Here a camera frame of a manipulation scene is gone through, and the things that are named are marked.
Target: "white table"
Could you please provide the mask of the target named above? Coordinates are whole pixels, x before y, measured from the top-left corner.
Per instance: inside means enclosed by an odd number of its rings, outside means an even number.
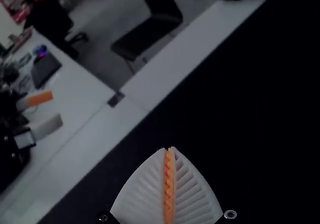
[[[39,44],[48,46],[50,52],[61,62],[62,68],[45,87],[52,90],[54,100],[40,105],[33,114],[28,113],[27,110],[25,115],[32,121],[59,112],[63,120],[63,126],[45,139],[40,140],[37,147],[31,150],[32,160],[30,164],[14,183],[0,195],[0,215],[17,200],[18,196],[34,181],[35,177],[39,175],[61,148],[114,95],[114,91],[36,32],[14,54],[13,59],[20,59]]]

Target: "orange part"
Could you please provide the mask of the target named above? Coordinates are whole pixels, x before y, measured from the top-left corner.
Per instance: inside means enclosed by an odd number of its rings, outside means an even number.
[[[163,184],[163,212],[164,224],[172,224],[174,216],[174,153],[171,148],[164,152],[164,184]]]
[[[52,100],[54,97],[50,90],[41,92],[39,94],[31,95],[27,98],[27,107],[36,106],[38,104]]]

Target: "gray floor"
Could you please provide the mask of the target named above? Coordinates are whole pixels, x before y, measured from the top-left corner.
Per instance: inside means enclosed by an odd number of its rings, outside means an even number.
[[[215,0],[175,0],[181,9],[184,22],[176,31],[178,34],[193,19],[204,12]],[[78,62],[110,88],[120,89],[131,77],[124,60],[110,50],[111,44],[143,22],[150,15],[144,0],[84,0],[72,11],[74,31],[82,30],[89,34],[90,42],[78,45]],[[143,56],[150,60],[172,37],[166,36]],[[136,71],[142,62],[133,64]]]

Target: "white ribbed plate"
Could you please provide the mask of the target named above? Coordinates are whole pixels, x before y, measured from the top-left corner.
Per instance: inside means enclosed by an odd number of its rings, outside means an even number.
[[[214,224],[222,215],[211,187],[175,147],[174,224]]]
[[[164,157],[162,148],[121,189],[110,210],[121,224],[164,224]]]

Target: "screw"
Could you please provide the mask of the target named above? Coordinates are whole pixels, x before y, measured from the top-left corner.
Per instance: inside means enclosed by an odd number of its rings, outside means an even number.
[[[224,217],[226,219],[235,219],[237,217],[237,213],[234,210],[228,210],[224,213]]]
[[[105,214],[100,215],[99,221],[100,221],[100,222],[103,222],[103,223],[106,222],[106,221],[108,221],[108,216],[105,215]]]

